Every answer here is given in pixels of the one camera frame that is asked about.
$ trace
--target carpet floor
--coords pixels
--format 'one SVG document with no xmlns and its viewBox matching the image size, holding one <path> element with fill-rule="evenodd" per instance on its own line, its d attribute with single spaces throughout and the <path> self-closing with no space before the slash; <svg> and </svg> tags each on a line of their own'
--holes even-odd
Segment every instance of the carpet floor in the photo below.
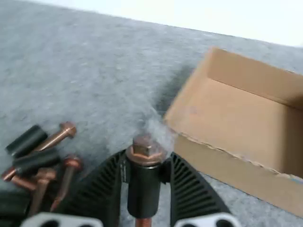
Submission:
<svg viewBox="0 0 303 227">
<path fill-rule="evenodd" d="M 0 172 L 11 165 L 4 148 L 12 139 L 35 123 L 54 132 L 66 120 L 79 133 L 59 149 L 82 155 L 91 170 L 130 144 L 140 113 L 165 113 L 214 45 L 303 74 L 299 48 L 0 0 Z M 244 227 L 303 226 L 301 218 L 205 177 Z M 2 181 L 0 188 L 19 190 Z M 131 226 L 125 205 L 124 196 L 121 226 Z M 168 226 L 168 217 L 163 186 L 153 226 Z"/>
</svg>

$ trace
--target black cylindrical spacer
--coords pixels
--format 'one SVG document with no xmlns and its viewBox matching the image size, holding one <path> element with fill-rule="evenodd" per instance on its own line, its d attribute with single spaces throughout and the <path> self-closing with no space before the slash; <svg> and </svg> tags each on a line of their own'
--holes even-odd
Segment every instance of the black cylindrical spacer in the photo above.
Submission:
<svg viewBox="0 0 303 227">
<path fill-rule="evenodd" d="M 0 220 L 20 220 L 27 216 L 30 196 L 13 192 L 0 192 Z"/>
<path fill-rule="evenodd" d="M 34 125 L 21 136 L 16 138 L 7 147 L 6 151 L 14 158 L 22 157 L 31 152 L 47 138 L 46 132 L 39 126 Z"/>
<path fill-rule="evenodd" d="M 0 219 L 1 227 L 17 227 L 19 225 L 20 224 L 17 224 L 15 220 Z"/>
<path fill-rule="evenodd" d="M 142 166 L 129 162 L 128 212 L 135 218 L 151 218 L 159 205 L 161 164 Z"/>
<path fill-rule="evenodd" d="M 51 167 L 59 162 L 60 156 L 58 150 L 49 148 L 15 159 L 13 161 L 13 166 L 17 175 L 25 176 L 35 173 L 39 168 Z"/>
</svg>

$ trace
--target open cardboard box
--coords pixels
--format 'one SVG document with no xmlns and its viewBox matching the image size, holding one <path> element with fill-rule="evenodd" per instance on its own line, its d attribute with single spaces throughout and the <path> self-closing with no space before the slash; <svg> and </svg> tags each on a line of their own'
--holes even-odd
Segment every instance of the open cardboard box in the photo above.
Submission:
<svg viewBox="0 0 303 227">
<path fill-rule="evenodd" d="M 165 121 L 198 171 L 303 217 L 303 76 L 213 48 Z"/>
</svg>

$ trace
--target white wall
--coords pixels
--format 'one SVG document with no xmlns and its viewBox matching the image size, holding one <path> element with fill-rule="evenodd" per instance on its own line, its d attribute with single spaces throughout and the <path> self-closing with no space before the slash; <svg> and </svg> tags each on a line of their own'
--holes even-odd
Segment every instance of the white wall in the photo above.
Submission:
<svg viewBox="0 0 303 227">
<path fill-rule="evenodd" d="M 32 0 L 73 9 L 303 46 L 303 0 Z"/>
</svg>

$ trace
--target box flap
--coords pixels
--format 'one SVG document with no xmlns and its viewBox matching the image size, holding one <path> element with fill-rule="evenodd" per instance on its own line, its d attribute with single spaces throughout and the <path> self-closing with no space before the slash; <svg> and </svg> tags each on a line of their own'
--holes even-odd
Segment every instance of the box flap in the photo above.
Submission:
<svg viewBox="0 0 303 227">
<path fill-rule="evenodd" d="M 212 50 L 212 58 L 209 78 L 303 110 L 303 99 L 293 102 L 302 97 L 301 75 L 217 48 Z"/>
</svg>

